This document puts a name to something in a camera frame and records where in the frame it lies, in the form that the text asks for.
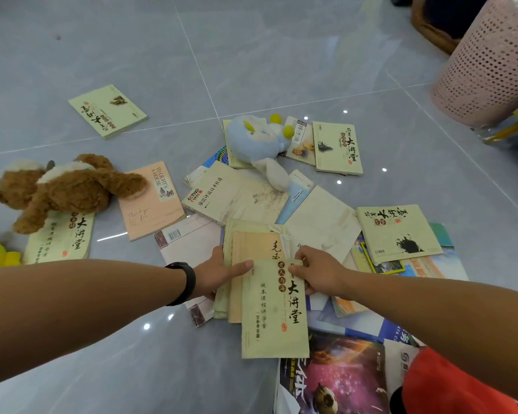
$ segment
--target person's right arm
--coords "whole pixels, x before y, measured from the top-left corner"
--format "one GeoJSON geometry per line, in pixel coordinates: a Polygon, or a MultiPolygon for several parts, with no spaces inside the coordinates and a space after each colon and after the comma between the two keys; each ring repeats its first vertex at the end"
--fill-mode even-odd
{"type": "Polygon", "coordinates": [[[362,273],[303,246],[290,272],[400,325],[460,369],[518,400],[518,292],[482,283],[362,273]]]}

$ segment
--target black smart band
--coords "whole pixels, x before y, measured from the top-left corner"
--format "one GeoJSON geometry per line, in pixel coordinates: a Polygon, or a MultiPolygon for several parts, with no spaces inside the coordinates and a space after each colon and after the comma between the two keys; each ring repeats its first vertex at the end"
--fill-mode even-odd
{"type": "Polygon", "coordinates": [[[175,299],[173,302],[168,304],[167,306],[176,306],[183,304],[190,298],[192,292],[194,292],[195,288],[195,272],[194,269],[191,268],[187,263],[184,262],[174,262],[165,266],[167,269],[182,269],[186,273],[186,287],[180,294],[180,296],[175,299]]]}

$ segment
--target yellow chair leg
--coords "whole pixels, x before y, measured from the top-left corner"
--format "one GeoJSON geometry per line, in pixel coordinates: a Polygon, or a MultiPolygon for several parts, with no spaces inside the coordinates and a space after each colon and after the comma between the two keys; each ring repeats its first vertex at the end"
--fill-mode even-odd
{"type": "Polygon", "coordinates": [[[515,124],[510,125],[509,127],[504,128],[503,130],[500,130],[495,135],[490,136],[488,138],[484,138],[484,143],[492,143],[494,141],[500,141],[501,139],[508,138],[509,136],[515,134],[518,132],[518,122],[515,124]]]}

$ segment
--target red cloth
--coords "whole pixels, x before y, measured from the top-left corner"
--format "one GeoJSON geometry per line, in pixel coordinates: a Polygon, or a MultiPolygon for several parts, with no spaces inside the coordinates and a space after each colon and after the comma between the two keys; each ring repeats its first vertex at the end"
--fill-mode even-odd
{"type": "Polygon", "coordinates": [[[407,414],[518,414],[512,398],[424,348],[403,381],[407,414]]]}

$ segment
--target person's right hand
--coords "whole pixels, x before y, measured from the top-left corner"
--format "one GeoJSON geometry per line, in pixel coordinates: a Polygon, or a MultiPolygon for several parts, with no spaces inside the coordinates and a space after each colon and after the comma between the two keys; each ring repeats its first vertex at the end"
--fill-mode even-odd
{"type": "Polygon", "coordinates": [[[305,279],[311,288],[307,294],[322,292],[330,296],[340,296],[348,270],[325,251],[310,246],[301,247],[296,253],[297,260],[303,260],[303,266],[292,265],[290,273],[305,279]]]}

